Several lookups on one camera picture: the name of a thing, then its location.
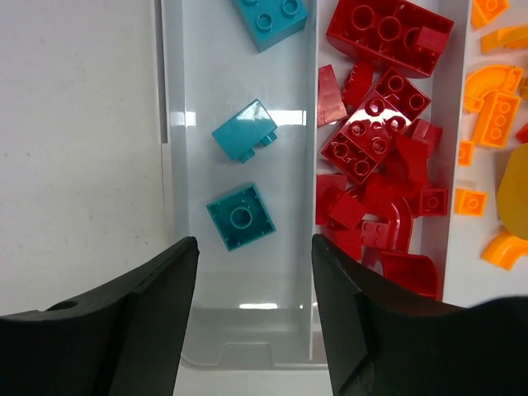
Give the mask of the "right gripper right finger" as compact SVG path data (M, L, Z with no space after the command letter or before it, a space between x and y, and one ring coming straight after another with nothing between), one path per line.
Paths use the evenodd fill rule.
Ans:
M321 234L311 254L334 394L526 394L526 297L466 309L405 290Z

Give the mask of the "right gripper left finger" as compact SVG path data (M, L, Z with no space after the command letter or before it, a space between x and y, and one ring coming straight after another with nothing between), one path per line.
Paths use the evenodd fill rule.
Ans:
M185 237L122 276L1 318L3 395L171 395L199 257Z

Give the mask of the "red arch lego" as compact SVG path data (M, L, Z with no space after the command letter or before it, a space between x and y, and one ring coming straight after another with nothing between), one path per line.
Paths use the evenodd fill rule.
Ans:
M361 263L393 283L418 295L436 300L440 295L438 271L431 258L410 253L413 215L407 201L365 202L376 219L361 224Z

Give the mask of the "small teal lego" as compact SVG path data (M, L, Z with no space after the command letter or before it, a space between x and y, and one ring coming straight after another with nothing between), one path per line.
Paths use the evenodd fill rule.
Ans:
M276 231L254 183L226 192L207 204L206 209L229 252Z

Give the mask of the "yellow butterfly lego block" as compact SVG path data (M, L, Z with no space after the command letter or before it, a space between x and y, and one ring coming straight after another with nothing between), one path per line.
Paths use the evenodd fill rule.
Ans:
M527 144L512 151L496 194L496 204L505 228L527 240Z

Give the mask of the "red curved lego piece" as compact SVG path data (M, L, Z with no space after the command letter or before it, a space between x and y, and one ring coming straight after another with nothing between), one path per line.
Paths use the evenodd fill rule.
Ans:
M347 117L336 75L331 64L318 69L318 127L329 125Z

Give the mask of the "red stepped lego block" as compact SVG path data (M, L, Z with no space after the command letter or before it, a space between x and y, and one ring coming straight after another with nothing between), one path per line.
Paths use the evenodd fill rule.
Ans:
M430 105L430 98L389 68L321 150L353 183L363 184L401 135Z

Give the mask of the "teal long lego brick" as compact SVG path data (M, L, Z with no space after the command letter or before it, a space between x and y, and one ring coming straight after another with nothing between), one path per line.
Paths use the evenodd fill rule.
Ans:
M299 0L233 0L259 53L304 29L309 13Z

